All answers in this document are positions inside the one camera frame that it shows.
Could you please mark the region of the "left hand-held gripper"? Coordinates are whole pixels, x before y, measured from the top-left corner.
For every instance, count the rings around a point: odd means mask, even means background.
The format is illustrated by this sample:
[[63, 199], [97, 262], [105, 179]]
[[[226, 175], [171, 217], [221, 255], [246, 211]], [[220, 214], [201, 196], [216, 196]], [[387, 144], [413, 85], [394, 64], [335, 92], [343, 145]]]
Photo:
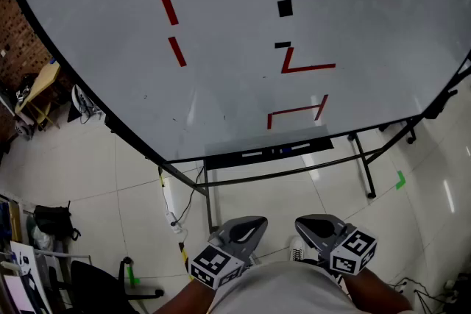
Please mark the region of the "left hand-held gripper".
[[191, 259], [189, 274], [216, 290], [239, 278], [248, 268], [268, 226], [263, 216], [244, 216], [226, 221]]

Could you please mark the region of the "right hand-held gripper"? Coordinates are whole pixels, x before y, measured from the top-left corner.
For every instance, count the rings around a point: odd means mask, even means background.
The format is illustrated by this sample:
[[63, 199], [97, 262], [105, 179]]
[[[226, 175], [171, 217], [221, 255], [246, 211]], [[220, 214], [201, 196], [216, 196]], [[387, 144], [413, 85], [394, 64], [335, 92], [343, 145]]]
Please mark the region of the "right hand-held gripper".
[[317, 250], [319, 259], [336, 273], [357, 275], [375, 256], [377, 238], [334, 215], [304, 215], [294, 224], [308, 246]]

